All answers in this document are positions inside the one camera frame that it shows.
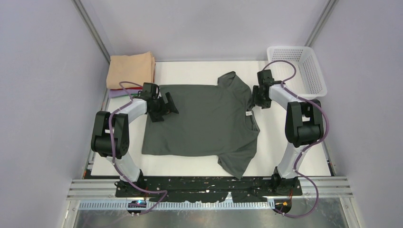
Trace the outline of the dark grey t-shirt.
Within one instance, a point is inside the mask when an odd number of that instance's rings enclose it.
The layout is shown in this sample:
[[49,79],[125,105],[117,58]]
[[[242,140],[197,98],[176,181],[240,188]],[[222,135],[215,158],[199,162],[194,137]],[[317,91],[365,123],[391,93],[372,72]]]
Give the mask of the dark grey t-shirt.
[[162,122],[147,119],[142,154],[186,157],[217,156],[231,176],[242,178],[257,152],[260,129],[252,92],[234,71],[215,85],[162,85],[178,113]]

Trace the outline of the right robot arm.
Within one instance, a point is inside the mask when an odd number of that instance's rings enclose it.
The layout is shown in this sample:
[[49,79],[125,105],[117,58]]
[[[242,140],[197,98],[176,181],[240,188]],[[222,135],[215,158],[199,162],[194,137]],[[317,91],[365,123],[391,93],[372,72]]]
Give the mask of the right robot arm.
[[272,102],[276,102],[286,110],[285,136],[288,144],[269,181],[273,193],[286,195],[298,186],[297,172],[308,146],[318,142],[324,135],[323,118],[319,110],[321,104],[318,100],[305,101],[291,94],[281,81],[273,78],[270,70],[259,71],[257,78],[259,84],[252,90],[253,105],[267,109]]

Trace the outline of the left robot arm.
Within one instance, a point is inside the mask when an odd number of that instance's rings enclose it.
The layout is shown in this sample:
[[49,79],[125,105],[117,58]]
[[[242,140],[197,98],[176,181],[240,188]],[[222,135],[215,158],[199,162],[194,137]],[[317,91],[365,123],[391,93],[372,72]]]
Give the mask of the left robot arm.
[[120,179],[136,190],[148,191],[136,185],[142,174],[130,154],[129,124],[143,115],[148,115],[153,123],[164,121],[164,116],[179,111],[174,104],[171,93],[161,94],[160,87],[154,83],[144,83],[138,95],[133,96],[124,87],[120,87],[129,96],[129,101],[112,112],[99,111],[95,116],[92,131],[91,150],[101,157],[108,158]]

